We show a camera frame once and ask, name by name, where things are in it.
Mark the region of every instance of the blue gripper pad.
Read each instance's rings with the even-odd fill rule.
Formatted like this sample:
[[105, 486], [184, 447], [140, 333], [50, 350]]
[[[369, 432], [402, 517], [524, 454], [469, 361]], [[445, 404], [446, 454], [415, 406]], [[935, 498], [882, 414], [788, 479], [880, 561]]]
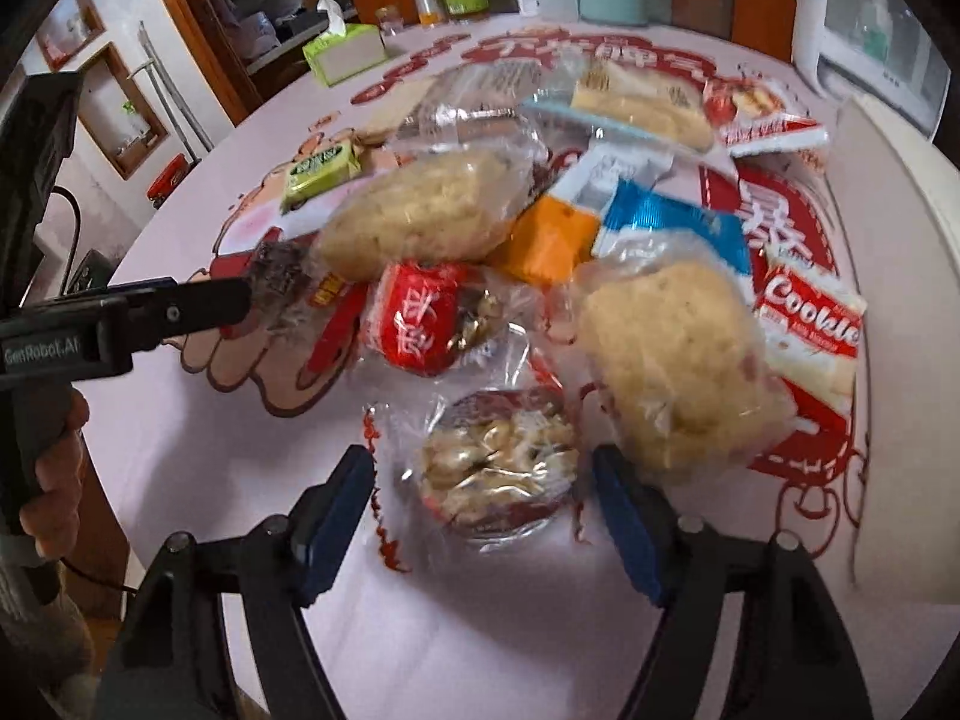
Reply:
[[593, 478], [604, 522], [634, 589], [657, 607], [675, 590], [676, 522], [664, 494], [637, 479], [612, 445], [593, 452]]

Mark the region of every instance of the green tissue box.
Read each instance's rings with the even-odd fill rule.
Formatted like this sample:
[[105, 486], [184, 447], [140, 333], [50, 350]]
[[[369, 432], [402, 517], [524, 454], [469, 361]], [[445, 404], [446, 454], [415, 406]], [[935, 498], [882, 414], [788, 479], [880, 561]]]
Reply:
[[346, 35], [314, 38], [304, 46], [304, 56], [314, 76], [325, 86], [333, 86], [388, 59], [380, 30], [368, 23], [349, 23]]

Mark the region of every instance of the red wrapper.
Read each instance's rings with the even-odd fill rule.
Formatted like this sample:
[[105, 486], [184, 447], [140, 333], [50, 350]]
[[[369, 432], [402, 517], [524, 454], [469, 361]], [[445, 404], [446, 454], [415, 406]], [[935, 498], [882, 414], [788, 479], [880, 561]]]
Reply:
[[387, 362], [424, 376], [453, 364], [458, 293], [473, 269], [460, 263], [387, 266], [363, 327], [363, 343]]

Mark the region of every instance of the yellow snack package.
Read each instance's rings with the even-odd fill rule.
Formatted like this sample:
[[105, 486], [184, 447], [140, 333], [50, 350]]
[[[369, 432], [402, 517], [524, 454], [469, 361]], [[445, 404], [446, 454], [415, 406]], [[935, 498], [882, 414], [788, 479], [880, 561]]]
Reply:
[[673, 157], [649, 146], [594, 141], [545, 194], [517, 219], [488, 264], [544, 286], [570, 279], [590, 249], [620, 180], [650, 189]]

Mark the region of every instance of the white appliance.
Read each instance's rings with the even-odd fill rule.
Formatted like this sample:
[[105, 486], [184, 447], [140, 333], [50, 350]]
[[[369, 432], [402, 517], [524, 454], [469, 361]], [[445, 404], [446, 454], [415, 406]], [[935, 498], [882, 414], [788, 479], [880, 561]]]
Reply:
[[903, 0], [797, 0], [793, 62], [823, 97], [866, 90], [925, 137], [937, 130], [950, 71]]

